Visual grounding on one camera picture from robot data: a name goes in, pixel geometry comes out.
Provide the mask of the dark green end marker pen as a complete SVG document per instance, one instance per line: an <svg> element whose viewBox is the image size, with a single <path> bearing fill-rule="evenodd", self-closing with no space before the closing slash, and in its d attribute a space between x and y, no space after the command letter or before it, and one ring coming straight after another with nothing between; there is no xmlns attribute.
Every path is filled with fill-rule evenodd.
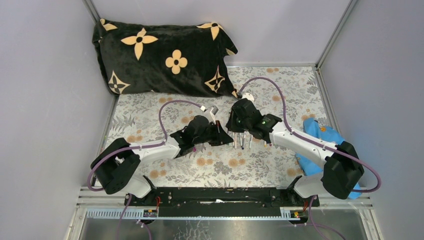
<svg viewBox="0 0 424 240"><path fill-rule="evenodd" d="M249 147L249 149L252 149L252 142L253 142L253 135L252 135L252 134L250 134L249 142L248 142L248 147Z"/></svg>

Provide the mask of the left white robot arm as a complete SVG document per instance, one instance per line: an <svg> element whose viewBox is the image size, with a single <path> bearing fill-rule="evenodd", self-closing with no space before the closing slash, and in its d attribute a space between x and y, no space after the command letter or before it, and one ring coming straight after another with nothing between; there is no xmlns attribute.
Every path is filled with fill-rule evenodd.
<svg viewBox="0 0 424 240"><path fill-rule="evenodd" d="M96 177L108 195L129 193L148 206L154 202L155 192L146 177L135 175L142 162L179 158L192 153L198 144L215 147L233 141L218 120L197 115L183 129L170 134L165 143L130 144L123 137L117 138L91 163L89 177Z"/></svg>

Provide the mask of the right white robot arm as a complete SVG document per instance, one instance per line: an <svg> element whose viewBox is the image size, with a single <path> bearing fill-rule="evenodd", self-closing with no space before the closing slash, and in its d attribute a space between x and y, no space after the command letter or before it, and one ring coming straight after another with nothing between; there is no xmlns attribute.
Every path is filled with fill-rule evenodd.
<svg viewBox="0 0 424 240"><path fill-rule="evenodd" d="M299 176L290 184L286 198L293 206L319 194L345 200L364 174L362 165L352 159L358 155L350 143L324 141L291 128L273 114L261 114L249 99L242 98L232 105L226 127L231 132L249 132L267 144L286 147L320 167L321 172Z"/></svg>

